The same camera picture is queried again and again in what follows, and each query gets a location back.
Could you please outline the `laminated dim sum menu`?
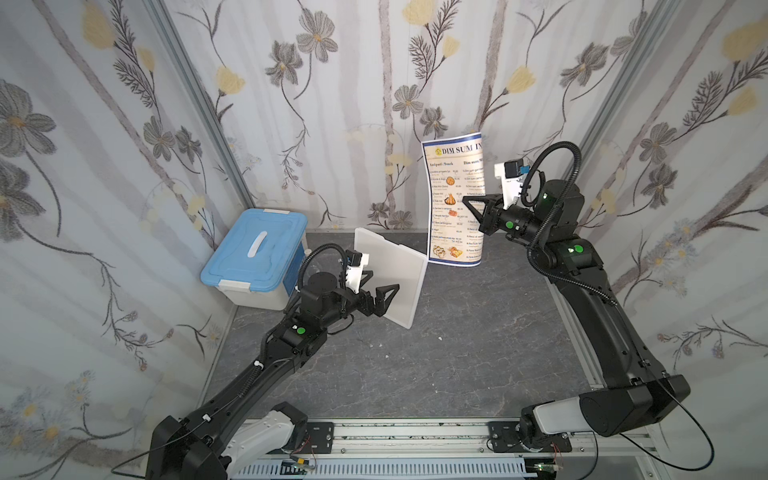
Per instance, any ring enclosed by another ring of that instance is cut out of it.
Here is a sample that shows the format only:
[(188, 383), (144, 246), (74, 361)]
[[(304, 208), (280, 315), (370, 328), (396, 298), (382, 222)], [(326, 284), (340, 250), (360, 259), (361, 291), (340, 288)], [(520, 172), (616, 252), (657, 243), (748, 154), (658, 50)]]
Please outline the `laminated dim sum menu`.
[(463, 198), (485, 194), (482, 134), (424, 141), (422, 153), (429, 187), (428, 261), (477, 266), (483, 234)]

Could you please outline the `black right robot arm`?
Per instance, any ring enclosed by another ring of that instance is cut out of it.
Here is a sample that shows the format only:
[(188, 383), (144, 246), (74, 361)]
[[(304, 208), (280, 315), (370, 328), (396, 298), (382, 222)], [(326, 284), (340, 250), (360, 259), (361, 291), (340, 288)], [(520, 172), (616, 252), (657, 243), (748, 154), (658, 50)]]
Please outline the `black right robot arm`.
[(596, 354), (603, 388), (566, 400), (524, 408), (517, 435), (539, 450), (563, 433), (610, 437), (663, 420), (690, 395), (680, 374), (669, 374), (643, 343), (610, 285), (595, 247), (576, 232), (584, 197), (576, 186), (582, 166), (577, 145), (559, 141), (535, 160), (527, 178), (557, 150), (572, 156), (563, 179), (543, 179), (535, 199), (506, 206), (500, 194), (466, 196), (462, 202), (480, 232), (505, 233), (525, 246), (532, 268), (554, 285), (574, 312)]

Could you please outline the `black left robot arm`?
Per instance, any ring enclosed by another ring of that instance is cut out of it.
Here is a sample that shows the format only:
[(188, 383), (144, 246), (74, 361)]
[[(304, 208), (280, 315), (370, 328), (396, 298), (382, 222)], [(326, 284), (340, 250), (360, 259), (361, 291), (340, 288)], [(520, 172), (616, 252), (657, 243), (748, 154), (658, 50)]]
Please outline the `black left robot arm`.
[(147, 454), (148, 479), (228, 479), (261, 456), (296, 449), (307, 417), (287, 402), (264, 418), (246, 422), (251, 409), (315, 355), (340, 320), (384, 316), (398, 284), (364, 285), (373, 276), (364, 256), (327, 243), (303, 261), (280, 322), (261, 340), (256, 358), (223, 390), (182, 419), (169, 416), (154, 429)]

